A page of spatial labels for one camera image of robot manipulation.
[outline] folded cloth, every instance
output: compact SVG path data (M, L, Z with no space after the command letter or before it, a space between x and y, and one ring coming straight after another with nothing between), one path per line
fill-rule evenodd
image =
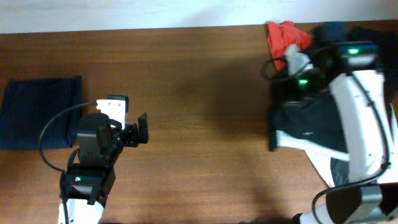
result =
M62 110L81 103L81 77L11 80L0 109L0 149L38 149L47 122ZM43 138L44 149L72 147L80 110L56 119Z
M300 50L306 49L311 44L311 35L294 27L293 22L285 21L281 24L268 22L268 29L268 45L274 58L283 56L290 44L296 44ZM274 63L278 72L285 66L280 60Z

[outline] wooden table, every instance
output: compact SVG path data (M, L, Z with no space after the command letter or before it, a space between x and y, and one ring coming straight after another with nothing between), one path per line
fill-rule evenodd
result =
M0 35L0 98L11 78L81 75L83 101L128 95L128 123L148 112L149 143L121 154L102 222L290 218L325 184L304 152L268 151L268 58L265 26ZM45 154L66 167L71 151ZM37 151L0 151L0 222L56 223L58 179Z

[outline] red fabric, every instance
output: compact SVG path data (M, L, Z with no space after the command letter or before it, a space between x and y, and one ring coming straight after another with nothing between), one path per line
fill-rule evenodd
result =
M268 45L274 58L283 56L290 44L296 44L300 50L306 49L311 44L311 35L294 27L293 22L285 21L281 24L268 22L268 29ZM274 63L278 72L285 66L285 63L279 60Z

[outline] white backdrop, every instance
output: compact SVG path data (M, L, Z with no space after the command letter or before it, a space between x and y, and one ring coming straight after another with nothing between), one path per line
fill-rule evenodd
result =
M397 0L0 0L0 33L381 19Z

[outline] green light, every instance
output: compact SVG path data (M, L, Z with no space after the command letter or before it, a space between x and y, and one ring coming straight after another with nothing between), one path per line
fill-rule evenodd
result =
M358 54L359 50L358 49L348 49L349 54Z
M298 84L305 85L308 83L308 80L298 80Z

